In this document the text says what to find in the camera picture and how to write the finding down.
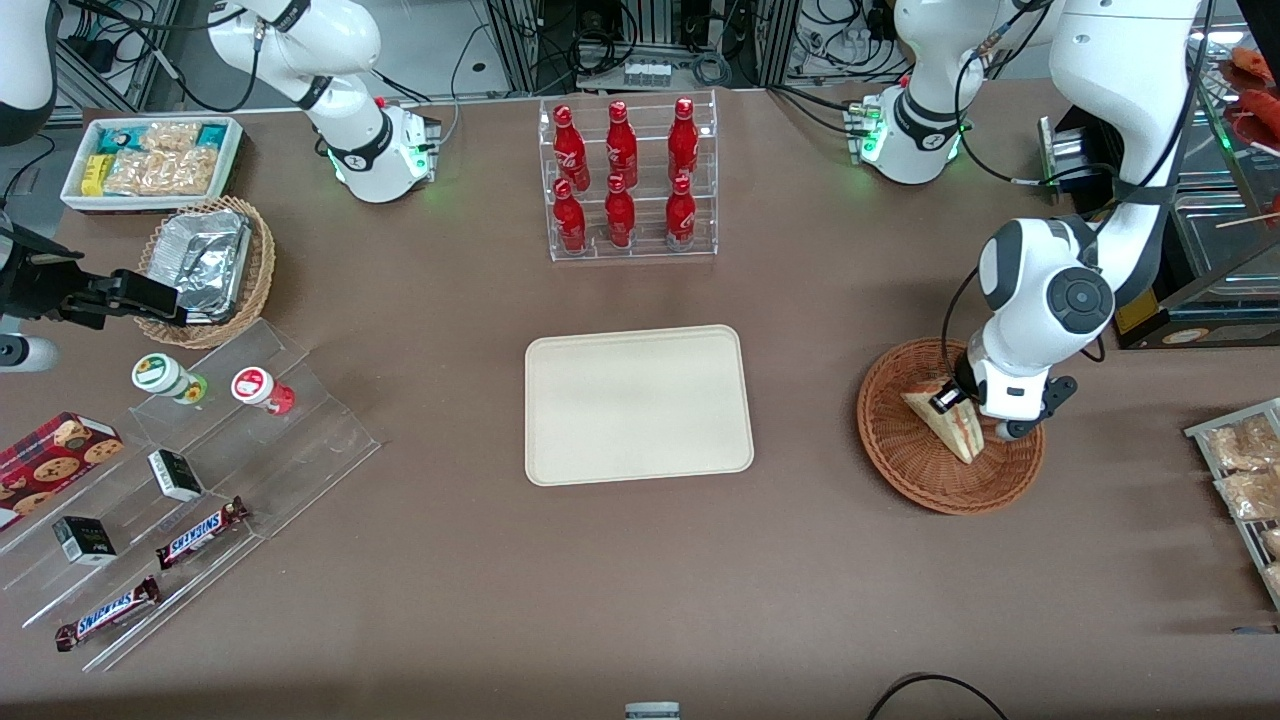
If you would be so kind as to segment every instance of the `clear acrylic stand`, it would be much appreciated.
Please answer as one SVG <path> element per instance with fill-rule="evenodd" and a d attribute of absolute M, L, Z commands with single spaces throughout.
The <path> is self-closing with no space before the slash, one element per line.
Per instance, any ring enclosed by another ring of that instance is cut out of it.
<path fill-rule="evenodd" d="M 676 99 L 687 96 L 694 101 L 694 124 L 698 126 L 698 169 L 694 173 L 691 193 L 698 204 L 694 218 L 694 240 L 689 250 L 676 252 L 667 247 L 667 199 L 671 196 L 671 178 L 667 174 L 667 135 L 675 119 Z M 608 238 L 608 219 L 604 199 L 609 161 L 604 140 L 609 132 L 609 102 L 616 97 L 581 95 L 557 100 L 543 100 L 538 120 L 538 149 L 541 159 L 543 202 L 547 206 L 547 237 L 553 261 L 573 260 L 626 260 L 635 258 L 678 259 L 707 258 L 719 249 L 717 196 L 719 193 L 716 138 L 718 133 L 716 94 L 655 92 L 628 95 L 627 114 L 636 131 L 640 173 L 639 184 L 631 188 L 636 206 L 636 233 L 630 249 L 620 250 Z M 556 123 L 550 114 L 557 105 L 568 105 L 573 111 L 573 126 L 586 142 L 586 167 L 591 173 L 591 186 L 577 193 L 586 214 L 586 252 L 570 255 L 556 232 L 552 206 L 556 196 L 552 183 L 559 177 L 556 164 Z"/>
<path fill-rule="evenodd" d="M 46 506 L 55 507 L 42 507 L 38 518 L 13 529 L 14 537 L 0 538 L 9 606 L 24 628 L 49 635 L 50 652 L 59 626 L 156 575 L 160 606 L 100 630 L 69 653 L 84 661 L 86 671 L 113 666 L 380 447 L 325 391 L 305 356 L 266 320 L 257 320 L 192 366 L 209 380 L 200 404 L 147 398 L 118 420 L 127 446 L 105 473 L 82 479 L 74 495 L 54 498 Z M 269 415 L 230 396 L 233 374 L 248 365 L 265 368 L 293 388 L 289 413 Z M 147 464 L 157 447 L 187 457 L 205 488 L 200 500 L 178 502 L 160 493 Z M 236 496 L 252 515 L 161 571 L 155 550 Z M 61 515 L 100 519 L 118 557 L 99 568 L 68 562 L 51 528 Z"/>

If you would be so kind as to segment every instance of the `brown table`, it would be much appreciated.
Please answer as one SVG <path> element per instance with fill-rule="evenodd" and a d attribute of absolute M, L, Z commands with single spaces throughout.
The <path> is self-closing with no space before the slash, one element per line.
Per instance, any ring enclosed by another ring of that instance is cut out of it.
<path fill-rule="evenodd" d="M 0 716 L 849 719 L 933 670 L 1014 717 L 1275 717 L 1280 638 L 1229 634 L 1275 615 L 1180 429 L 1280 393 L 1280 351 L 1071 360 L 1023 500 L 918 509 L 863 454 L 859 379 L 937 333 L 987 233 L 1053 209 L 966 159 L 895 186 L 764 92 L 719 101 L 721 255 L 646 268 L 552 266 L 535 102 L 467 105 L 439 181 L 390 205 L 334 181 L 302 114 L 244 115 L 239 193 L 279 243 L 266 316 L 387 446 L 118 670 L 82 675 L 0 605 Z M 974 145 L 1030 173 L 1034 119 L 1064 109 L 992 83 Z M 58 240 L 133 266 L 155 223 L 68 211 Z M 986 316 L 970 293 L 954 332 Z M 529 483 L 529 342 L 705 323 L 742 338 L 750 470 Z M 125 369 L 159 346 L 132 322 L 38 329 L 65 357 L 0 375 L 0 442 L 141 400 Z"/>

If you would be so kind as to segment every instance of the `beige tray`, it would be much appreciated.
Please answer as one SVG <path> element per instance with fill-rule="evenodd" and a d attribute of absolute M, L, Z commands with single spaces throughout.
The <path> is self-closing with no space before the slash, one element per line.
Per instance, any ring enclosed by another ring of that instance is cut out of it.
<path fill-rule="evenodd" d="M 740 473 L 754 456 L 733 328 L 547 337 L 525 352 L 534 484 Z"/>

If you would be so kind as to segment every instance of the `round wicker basket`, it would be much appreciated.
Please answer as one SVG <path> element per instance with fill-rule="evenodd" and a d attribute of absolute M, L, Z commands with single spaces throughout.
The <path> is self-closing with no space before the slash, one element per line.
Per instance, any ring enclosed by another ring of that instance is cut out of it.
<path fill-rule="evenodd" d="M 955 361 L 964 351 L 947 343 Z M 945 374 L 938 340 L 902 343 L 872 365 L 858 391 L 858 433 L 872 462 L 897 492 L 948 515 L 1000 510 L 1030 487 L 1044 460 L 1044 427 L 1006 442 L 996 437 L 996 420 L 982 416 L 986 450 L 965 465 L 906 402 L 902 391 Z"/>
<path fill-rule="evenodd" d="M 271 238 L 271 228 L 262 222 L 262 215 L 252 205 L 238 197 L 219 197 L 183 208 L 177 214 L 212 213 L 215 210 L 236 210 L 253 222 L 253 236 L 250 238 L 248 258 L 244 260 L 244 277 L 241 281 L 239 297 L 237 297 L 236 315 L 221 325 L 188 325 L 175 328 L 134 318 L 138 327 L 147 337 L 168 345 L 178 345 L 188 350 L 207 350 L 232 340 L 244 332 L 266 305 L 266 295 L 271 290 L 271 272 L 275 270 L 275 241 Z M 151 264 L 151 252 L 156 247 L 156 237 L 160 228 L 151 233 L 151 241 L 142 249 L 142 260 L 138 261 L 138 272 L 146 274 L 147 265 Z"/>

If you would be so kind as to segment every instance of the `red bottle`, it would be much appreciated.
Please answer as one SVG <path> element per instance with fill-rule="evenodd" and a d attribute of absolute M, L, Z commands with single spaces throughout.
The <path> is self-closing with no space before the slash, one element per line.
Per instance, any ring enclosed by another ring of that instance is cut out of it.
<path fill-rule="evenodd" d="M 636 131 L 627 120 L 627 104 L 609 102 L 609 135 L 604 138 L 609 151 L 609 172 L 622 174 L 627 187 L 640 182 L 640 159 L 636 152 Z"/>
<path fill-rule="evenodd" d="M 591 186 L 591 173 L 586 169 L 586 143 L 582 133 L 573 127 L 573 113 L 568 105 L 557 105 L 552 111 L 556 119 L 556 164 L 561 177 L 573 183 L 573 190 L 584 192 Z"/>
<path fill-rule="evenodd" d="M 676 252 L 684 252 L 694 243 L 694 214 L 698 205 L 689 195 L 689 176 L 676 176 L 671 183 L 671 197 L 667 199 L 667 247 Z"/>
<path fill-rule="evenodd" d="M 609 242 L 620 250 L 631 247 L 636 231 L 636 204 L 631 200 L 621 173 L 609 176 L 609 196 L 604 200 L 604 214 L 609 218 Z"/>
<path fill-rule="evenodd" d="M 676 100 L 676 122 L 667 136 L 667 174 L 672 182 L 681 173 L 694 177 L 698 169 L 698 126 L 694 124 L 694 101 L 689 97 Z"/>
<path fill-rule="evenodd" d="M 573 197 L 573 186 L 567 179 L 556 178 L 552 187 L 556 191 L 556 204 L 552 205 L 556 232 L 561 236 L 564 252 L 581 255 L 586 252 L 586 215 L 582 214 L 582 205 Z"/>

